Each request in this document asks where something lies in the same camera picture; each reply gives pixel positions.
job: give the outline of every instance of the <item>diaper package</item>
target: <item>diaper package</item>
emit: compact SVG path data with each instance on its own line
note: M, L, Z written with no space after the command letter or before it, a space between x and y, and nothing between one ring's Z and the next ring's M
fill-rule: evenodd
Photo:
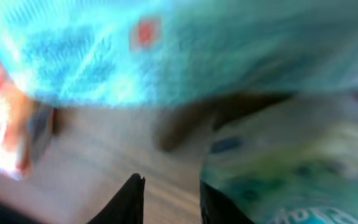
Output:
M358 223L358 100L298 97L228 124L201 180L254 223Z
M28 98L0 64L0 173L27 177L52 135L53 108Z
M55 106L358 89L358 1L0 0L0 61Z

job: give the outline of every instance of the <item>floor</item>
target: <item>floor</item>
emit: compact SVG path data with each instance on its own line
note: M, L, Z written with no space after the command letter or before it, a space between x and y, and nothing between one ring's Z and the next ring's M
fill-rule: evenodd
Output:
M29 180L0 176L0 202L42 223L86 223L138 172L146 178L144 223L200 223L207 125L183 149L163 153L151 138L153 110L65 110L62 118Z

